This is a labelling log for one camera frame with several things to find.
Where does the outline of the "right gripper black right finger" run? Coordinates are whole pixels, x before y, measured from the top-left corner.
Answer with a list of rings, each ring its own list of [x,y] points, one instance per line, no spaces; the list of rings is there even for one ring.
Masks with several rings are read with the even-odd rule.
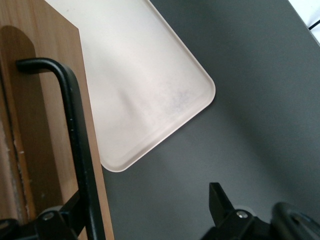
[[[214,222],[203,240],[274,240],[275,232],[269,223],[247,210],[236,209],[221,185],[209,184],[209,211]]]

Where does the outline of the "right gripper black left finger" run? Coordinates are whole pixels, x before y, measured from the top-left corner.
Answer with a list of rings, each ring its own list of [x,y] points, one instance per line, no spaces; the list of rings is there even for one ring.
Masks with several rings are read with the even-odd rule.
[[[85,228],[80,194],[76,192],[60,209],[52,208],[35,220],[20,224],[13,218],[0,221],[2,240],[77,240]]]

